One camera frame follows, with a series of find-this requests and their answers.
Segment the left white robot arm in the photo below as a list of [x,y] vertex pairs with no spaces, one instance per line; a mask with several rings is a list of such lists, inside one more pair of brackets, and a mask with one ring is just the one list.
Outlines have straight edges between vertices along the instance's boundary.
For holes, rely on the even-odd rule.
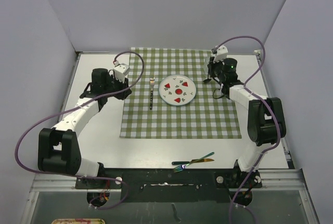
[[92,80],[79,96],[76,110],[52,128],[40,131],[37,163],[40,171],[87,177],[87,182],[94,188],[105,184],[103,164],[82,158],[78,136],[89,120],[102,110],[108,98],[124,100],[131,94],[126,78],[129,70],[123,63],[111,72],[104,68],[92,71]]

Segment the black spoon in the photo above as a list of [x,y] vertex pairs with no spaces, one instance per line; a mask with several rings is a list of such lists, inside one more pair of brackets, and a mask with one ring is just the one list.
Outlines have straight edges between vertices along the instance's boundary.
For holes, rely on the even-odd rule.
[[208,63],[204,66],[204,71],[207,74],[207,78],[203,81],[205,84],[209,83],[212,80],[211,75],[211,64]]

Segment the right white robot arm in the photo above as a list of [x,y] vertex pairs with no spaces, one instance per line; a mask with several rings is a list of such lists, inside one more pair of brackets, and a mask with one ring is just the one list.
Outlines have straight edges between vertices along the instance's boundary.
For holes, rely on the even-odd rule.
[[244,187],[250,181],[250,173],[258,169],[264,155],[279,146],[286,135],[286,123],[279,98],[261,96],[251,91],[236,72],[237,60],[208,58],[207,80],[220,86],[222,98],[229,99],[247,110],[247,133],[251,140],[247,149],[236,161],[239,170],[232,173],[232,182]]

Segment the green white checkered tablecloth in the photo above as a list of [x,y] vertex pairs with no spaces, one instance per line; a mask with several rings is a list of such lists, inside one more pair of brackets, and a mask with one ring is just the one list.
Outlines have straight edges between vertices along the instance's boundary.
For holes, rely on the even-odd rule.
[[205,84],[208,50],[133,47],[120,136],[132,139],[239,139],[234,102]]

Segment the silver fork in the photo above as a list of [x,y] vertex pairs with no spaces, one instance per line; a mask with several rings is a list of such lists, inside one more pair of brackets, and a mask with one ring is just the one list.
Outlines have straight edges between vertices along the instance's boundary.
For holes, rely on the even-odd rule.
[[154,85],[155,85],[155,78],[151,77],[150,81],[150,100],[149,100],[149,109],[152,110],[153,107],[153,90],[154,90]]

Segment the white plate with strawberries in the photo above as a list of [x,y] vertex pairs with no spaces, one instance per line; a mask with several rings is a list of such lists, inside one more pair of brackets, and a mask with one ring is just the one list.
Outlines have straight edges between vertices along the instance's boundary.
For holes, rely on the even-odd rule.
[[195,83],[184,75],[170,75],[162,80],[158,88],[161,99],[171,106],[184,106],[194,100]]

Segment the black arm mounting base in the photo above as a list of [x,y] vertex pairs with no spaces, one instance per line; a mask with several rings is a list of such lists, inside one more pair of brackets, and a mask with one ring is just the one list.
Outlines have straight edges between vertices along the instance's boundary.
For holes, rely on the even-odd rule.
[[77,179],[75,188],[89,191],[120,190],[126,203],[188,203],[215,201],[228,203],[238,188],[236,199],[251,202],[251,190],[261,188],[259,172],[232,169],[186,169],[175,173],[172,169],[107,168],[104,175],[121,179],[117,182],[96,179]]

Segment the clear drinking glass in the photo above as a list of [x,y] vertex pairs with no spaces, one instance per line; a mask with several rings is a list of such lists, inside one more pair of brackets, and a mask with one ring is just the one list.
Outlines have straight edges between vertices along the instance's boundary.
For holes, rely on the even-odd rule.
[[211,59],[210,56],[206,56],[204,58],[204,64],[203,64],[203,70],[208,78],[210,78],[210,67],[211,67],[210,59]]

